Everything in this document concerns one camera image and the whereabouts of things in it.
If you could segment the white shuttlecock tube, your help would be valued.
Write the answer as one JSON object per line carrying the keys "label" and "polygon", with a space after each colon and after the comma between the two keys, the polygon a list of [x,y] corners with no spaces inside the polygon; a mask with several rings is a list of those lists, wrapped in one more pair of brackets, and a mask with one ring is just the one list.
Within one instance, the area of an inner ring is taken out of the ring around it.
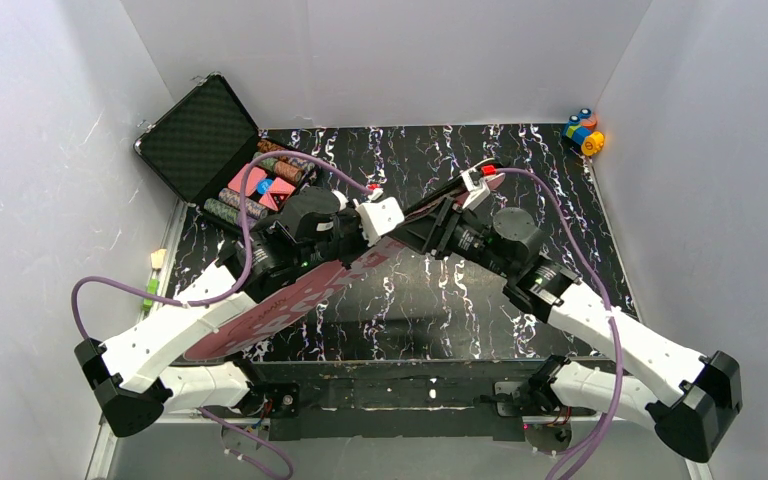
{"label": "white shuttlecock tube", "polygon": [[331,193],[337,199],[340,210],[343,210],[348,206],[348,198],[342,192],[338,190],[332,190]]}

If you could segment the pink racket bag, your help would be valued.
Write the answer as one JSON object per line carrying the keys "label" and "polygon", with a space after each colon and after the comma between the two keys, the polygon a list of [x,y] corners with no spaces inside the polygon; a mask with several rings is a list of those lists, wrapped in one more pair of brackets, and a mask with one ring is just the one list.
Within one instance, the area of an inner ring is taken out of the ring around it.
{"label": "pink racket bag", "polygon": [[[484,165],[496,167],[496,177],[488,180],[492,192],[504,179],[499,171],[502,165],[494,160],[485,160],[474,167]],[[374,192],[375,198],[366,202],[387,198],[381,189]],[[403,223],[423,219],[446,199],[453,200],[457,207],[462,208],[460,200],[464,192],[463,182],[458,175],[418,203],[407,208],[400,206],[405,216]],[[240,288],[237,295],[206,308],[206,317],[213,322],[214,327],[192,343],[182,356],[188,361],[206,361],[246,350],[288,327],[405,247],[387,234],[374,246],[368,246],[368,250],[349,269],[337,260],[327,262],[260,302],[253,300]],[[232,285],[242,273],[245,259],[251,259],[252,254],[253,249],[246,252],[241,246],[224,249],[217,260],[197,278],[196,285],[202,286],[210,280],[216,280],[220,286]]]}

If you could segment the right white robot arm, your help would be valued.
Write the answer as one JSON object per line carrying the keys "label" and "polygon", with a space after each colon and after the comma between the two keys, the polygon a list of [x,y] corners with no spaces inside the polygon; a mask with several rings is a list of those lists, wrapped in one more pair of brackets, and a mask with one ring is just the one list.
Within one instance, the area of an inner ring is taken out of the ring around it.
{"label": "right white robot arm", "polygon": [[653,430],[688,460],[711,459],[742,409],[733,357],[703,355],[621,311],[607,311],[574,272],[542,254],[545,234],[522,209],[505,208],[486,219],[443,199],[409,216],[389,207],[383,218],[388,236],[418,253],[454,253],[504,278],[511,304],[585,341],[620,369],[607,373],[554,355],[517,392],[497,393],[492,401],[522,412],[613,412]]}

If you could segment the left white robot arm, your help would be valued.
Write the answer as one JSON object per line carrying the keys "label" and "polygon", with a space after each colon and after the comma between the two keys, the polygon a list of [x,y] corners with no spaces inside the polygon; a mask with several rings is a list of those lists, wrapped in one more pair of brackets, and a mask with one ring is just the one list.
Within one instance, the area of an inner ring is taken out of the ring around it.
{"label": "left white robot arm", "polygon": [[84,339],[75,355],[113,433],[137,434],[167,412],[241,406],[255,380],[236,354],[372,265],[375,245],[402,219],[390,198],[348,202],[306,188],[144,321]]}

